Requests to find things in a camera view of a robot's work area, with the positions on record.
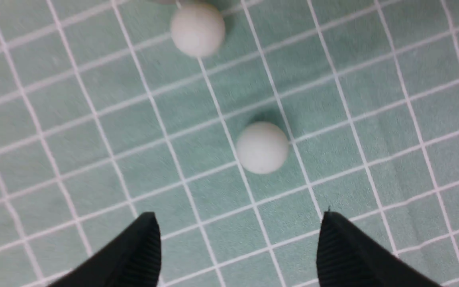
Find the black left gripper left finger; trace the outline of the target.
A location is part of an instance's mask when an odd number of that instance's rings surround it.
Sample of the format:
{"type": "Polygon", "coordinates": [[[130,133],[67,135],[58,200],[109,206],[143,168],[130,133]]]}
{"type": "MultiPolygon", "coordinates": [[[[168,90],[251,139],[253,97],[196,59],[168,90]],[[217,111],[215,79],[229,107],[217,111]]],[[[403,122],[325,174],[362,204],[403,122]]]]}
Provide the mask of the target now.
{"type": "Polygon", "coordinates": [[[144,212],[51,287],[156,287],[161,267],[160,227],[154,212],[144,212]]]}

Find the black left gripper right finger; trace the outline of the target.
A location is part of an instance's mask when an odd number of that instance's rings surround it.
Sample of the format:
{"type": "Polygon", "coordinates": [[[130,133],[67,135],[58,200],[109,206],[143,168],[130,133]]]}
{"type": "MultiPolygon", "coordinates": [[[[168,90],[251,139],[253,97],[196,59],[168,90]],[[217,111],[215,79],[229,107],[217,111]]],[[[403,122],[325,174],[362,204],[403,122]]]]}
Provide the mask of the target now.
{"type": "Polygon", "coordinates": [[[437,287],[335,211],[321,222],[316,267],[321,287],[437,287]]]}

